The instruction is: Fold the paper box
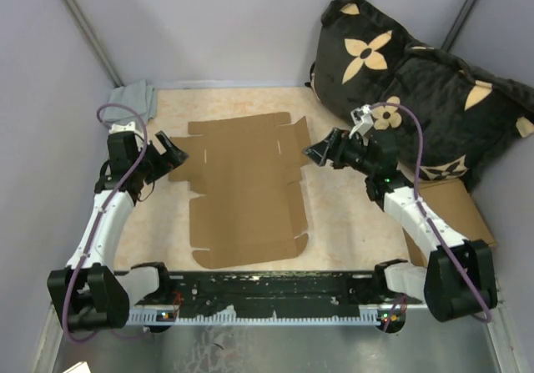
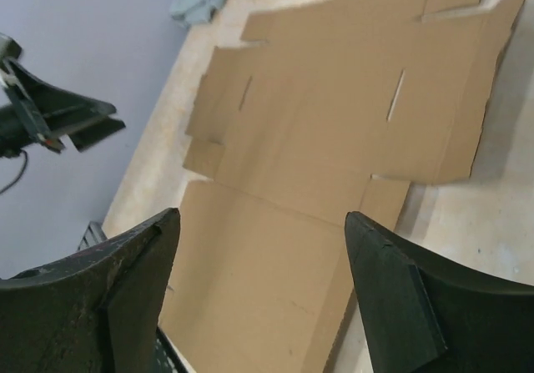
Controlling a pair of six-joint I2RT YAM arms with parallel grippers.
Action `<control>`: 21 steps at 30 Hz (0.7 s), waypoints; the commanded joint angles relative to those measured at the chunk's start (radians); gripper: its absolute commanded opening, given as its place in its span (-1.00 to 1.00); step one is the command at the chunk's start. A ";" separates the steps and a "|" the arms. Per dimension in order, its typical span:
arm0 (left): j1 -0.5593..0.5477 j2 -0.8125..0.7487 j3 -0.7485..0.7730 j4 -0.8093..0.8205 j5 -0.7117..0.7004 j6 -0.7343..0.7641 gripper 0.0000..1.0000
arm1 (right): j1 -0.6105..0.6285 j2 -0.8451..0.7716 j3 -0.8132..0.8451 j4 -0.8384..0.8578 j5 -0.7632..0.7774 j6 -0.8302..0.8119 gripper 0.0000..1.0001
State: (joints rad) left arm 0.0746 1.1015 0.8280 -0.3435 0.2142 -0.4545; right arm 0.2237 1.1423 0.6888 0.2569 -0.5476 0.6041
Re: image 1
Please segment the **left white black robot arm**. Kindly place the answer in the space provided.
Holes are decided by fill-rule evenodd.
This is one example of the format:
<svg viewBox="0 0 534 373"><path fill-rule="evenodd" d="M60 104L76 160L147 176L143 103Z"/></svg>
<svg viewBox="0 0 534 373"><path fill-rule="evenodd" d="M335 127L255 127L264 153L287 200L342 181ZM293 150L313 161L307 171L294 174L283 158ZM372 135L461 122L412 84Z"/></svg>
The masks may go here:
<svg viewBox="0 0 534 373"><path fill-rule="evenodd" d="M162 153L136 129L108 136L108 158L94 187L86 230L66 266L47 279L54 309L68 334L122 328L136 304L143 300L162 304L173 294L174 285L162 262L135 265L124 275L116 275L112 267L124 226L144 186L154 185L188 158L164 132L155 136L164 147Z"/></svg>

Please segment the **brown cardboard box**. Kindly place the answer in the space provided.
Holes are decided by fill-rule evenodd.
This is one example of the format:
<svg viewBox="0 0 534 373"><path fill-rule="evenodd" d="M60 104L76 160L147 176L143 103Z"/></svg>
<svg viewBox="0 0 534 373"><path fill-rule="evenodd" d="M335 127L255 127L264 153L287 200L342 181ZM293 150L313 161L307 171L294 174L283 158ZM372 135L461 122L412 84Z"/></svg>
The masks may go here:
<svg viewBox="0 0 534 373"><path fill-rule="evenodd" d="M206 269L300 256L308 243L301 188L306 118L287 112L191 122L173 144L188 154L169 174L187 181L189 242Z"/></svg>

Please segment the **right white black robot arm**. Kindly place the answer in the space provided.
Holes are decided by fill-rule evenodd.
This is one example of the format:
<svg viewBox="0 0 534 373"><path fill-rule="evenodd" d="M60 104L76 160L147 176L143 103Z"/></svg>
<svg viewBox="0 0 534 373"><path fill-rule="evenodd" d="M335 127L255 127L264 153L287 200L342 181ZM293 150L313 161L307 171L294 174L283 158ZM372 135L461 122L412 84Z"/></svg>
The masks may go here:
<svg viewBox="0 0 534 373"><path fill-rule="evenodd" d="M424 302L440 322L468 315L491 322L497 290L490 247L481 239L469 240L431 209L398 169L394 139L365 141L334 128L303 153L320 167L330 164L364 174L370 201L399 223L426 257L424 267L401 259L378 264L371 284L378 301L390 303L406 295Z"/></svg>

